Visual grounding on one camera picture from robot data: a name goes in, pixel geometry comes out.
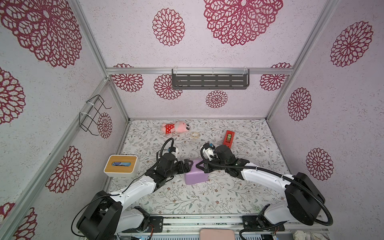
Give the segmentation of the pink wrapping paper sheet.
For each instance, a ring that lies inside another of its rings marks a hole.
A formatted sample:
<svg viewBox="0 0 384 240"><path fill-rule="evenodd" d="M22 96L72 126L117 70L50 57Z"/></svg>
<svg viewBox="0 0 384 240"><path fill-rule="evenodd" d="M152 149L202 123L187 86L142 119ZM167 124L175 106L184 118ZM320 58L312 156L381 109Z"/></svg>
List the pink wrapping paper sheet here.
<svg viewBox="0 0 384 240"><path fill-rule="evenodd" d="M185 174L186 185L195 185L208 181L209 174L206 174L203 170L200 170L196 167L196 165L201 161L201 159L193 160L191 170Z"/></svg>

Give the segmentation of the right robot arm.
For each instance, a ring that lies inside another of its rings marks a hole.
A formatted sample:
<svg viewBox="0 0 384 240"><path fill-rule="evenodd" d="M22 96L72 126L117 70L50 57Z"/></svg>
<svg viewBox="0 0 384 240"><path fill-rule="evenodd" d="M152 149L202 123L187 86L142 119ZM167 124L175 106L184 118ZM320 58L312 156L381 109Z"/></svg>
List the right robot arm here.
<svg viewBox="0 0 384 240"><path fill-rule="evenodd" d="M334 219L325 205L324 196L306 174L287 175L262 168L237 158L226 145L215 147L205 143L200 155L202 161L197 168L205 173L225 171L233 178L262 185L286 196L283 202L265 205L257 216L244 217L243 221L250 222L250 226L240 230L240 237L250 232L277 231L292 220L307 226L315 223L327 227L333 225Z"/></svg>

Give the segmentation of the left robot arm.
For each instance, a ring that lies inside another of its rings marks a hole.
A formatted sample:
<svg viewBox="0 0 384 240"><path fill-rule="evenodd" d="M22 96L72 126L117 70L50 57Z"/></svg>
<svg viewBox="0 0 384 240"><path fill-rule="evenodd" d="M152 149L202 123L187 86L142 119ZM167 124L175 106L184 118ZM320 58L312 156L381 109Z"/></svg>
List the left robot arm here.
<svg viewBox="0 0 384 240"><path fill-rule="evenodd" d="M88 240L114 240L118 233L129 229L143 231L149 225L150 215L139 207L124 211L141 198L164 186L175 175L190 172L193 161L179 161L174 154L163 154L142 176L126 188L112 193L96 193L74 217L71 229L78 237Z"/></svg>

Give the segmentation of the white tissue box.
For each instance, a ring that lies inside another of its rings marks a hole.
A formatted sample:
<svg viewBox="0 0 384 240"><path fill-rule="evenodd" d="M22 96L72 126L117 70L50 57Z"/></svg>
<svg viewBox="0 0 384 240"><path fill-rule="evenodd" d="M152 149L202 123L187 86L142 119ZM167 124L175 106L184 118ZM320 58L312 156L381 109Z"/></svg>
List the white tissue box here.
<svg viewBox="0 0 384 240"><path fill-rule="evenodd" d="M104 167L104 173L111 178L134 177L140 161L135 155L111 155Z"/></svg>

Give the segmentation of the clear tape roll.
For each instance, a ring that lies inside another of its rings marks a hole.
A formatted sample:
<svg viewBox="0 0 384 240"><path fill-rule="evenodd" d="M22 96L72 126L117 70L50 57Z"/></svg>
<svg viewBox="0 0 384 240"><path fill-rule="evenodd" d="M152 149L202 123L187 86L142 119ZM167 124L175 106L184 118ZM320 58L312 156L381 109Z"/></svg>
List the clear tape roll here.
<svg viewBox="0 0 384 240"><path fill-rule="evenodd" d="M198 132L191 132L191 138L198 139L201 137L201 134Z"/></svg>

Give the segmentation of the red tape dispenser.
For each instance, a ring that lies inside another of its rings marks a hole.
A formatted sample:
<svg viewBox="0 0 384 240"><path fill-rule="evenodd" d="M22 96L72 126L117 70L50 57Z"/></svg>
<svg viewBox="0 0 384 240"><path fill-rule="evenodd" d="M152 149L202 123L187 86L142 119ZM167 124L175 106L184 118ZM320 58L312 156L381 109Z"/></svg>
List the red tape dispenser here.
<svg viewBox="0 0 384 240"><path fill-rule="evenodd" d="M223 145L227 146L228 148L231 148L233 145L234 138L235 133L233 131L226 131Z"/></svg>

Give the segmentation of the pink plush toy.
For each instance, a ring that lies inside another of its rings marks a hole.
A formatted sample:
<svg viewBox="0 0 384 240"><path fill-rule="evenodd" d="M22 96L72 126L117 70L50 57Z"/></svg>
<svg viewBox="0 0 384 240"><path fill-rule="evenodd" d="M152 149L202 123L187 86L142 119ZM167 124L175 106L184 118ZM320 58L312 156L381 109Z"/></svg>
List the pink plush toy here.
<svg viewBox="0 0 384 240"><path fill-rule="evenodd" d="M173 134L173 133L181 134L181 133L188 132L190 130L190 126L185 122L178 121L171 124L163 124L161 127L161 130L166 135Z"/></svg>

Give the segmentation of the white cloth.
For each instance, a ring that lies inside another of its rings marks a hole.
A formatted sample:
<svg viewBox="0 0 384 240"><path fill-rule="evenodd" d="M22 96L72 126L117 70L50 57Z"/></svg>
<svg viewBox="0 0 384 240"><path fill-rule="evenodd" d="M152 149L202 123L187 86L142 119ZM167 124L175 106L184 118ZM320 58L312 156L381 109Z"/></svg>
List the white cloth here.
<svg viewBox="0 0 384 240"><path fill-rule="evenodd" d="M308 231L296 231L293 233L294 240L329 240L326 234L314 233Z"/></svg>

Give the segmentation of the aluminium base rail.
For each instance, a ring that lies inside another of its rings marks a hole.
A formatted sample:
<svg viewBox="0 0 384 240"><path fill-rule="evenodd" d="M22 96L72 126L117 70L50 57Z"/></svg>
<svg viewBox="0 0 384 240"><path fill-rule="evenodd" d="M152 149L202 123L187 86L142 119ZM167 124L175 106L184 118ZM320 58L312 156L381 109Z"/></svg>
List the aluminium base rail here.
<svg viewBox="0 0 384 240"><path fill-rule="evenodd" d="M113 236L121 236L124 230L136 229L145 218L161 216L153 215L140 217L138 215L131 216L132 212L124 212L122 217L117 218L118 222L113 221L110 227L106 228L106 233ZM230 229L240 232L244 229L242 216L245 215L163 215L164 225L163 234L190 234L201 229Z"/></svg>

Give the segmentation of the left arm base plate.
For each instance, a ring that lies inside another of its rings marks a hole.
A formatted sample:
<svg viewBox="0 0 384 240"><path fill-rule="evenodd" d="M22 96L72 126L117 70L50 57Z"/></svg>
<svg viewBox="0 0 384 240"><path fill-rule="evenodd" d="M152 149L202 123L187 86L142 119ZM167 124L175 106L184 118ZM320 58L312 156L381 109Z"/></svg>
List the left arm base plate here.
<svg viewBox="0 0 384 240"><path fill-rule="evenodd" d="M161 233L163 231L163 225L163 216L148 217L144 219L138 228L124 230L122 233Z"/></svg>

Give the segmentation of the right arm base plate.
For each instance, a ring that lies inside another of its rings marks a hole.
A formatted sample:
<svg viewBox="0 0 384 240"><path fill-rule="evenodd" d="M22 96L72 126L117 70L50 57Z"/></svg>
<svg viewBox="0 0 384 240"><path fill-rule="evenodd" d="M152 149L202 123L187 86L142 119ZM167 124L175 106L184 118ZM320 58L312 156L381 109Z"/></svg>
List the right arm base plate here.
<svg viewBox="0 0 384 240"><path fill-rule="evenodd" d="M272 224L262 215L245 215L242 216L242 221L244 227L243 232L282 232L285 230L284 222L281 222L280 225Z"/></svg>

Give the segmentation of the grey wall shelf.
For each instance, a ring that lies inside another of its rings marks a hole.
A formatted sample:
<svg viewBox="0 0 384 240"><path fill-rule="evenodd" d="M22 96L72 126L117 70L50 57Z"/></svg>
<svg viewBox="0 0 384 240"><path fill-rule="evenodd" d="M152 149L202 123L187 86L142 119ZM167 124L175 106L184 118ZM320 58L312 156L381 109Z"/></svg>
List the grey wall shelf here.
<svg viewBox="0 0 384 240"><path fill-rule="evenodd" d="M250 85L250 74L248 69L241 74L179 74L172 69L171 83L174 90L246 90Z"/></svg>

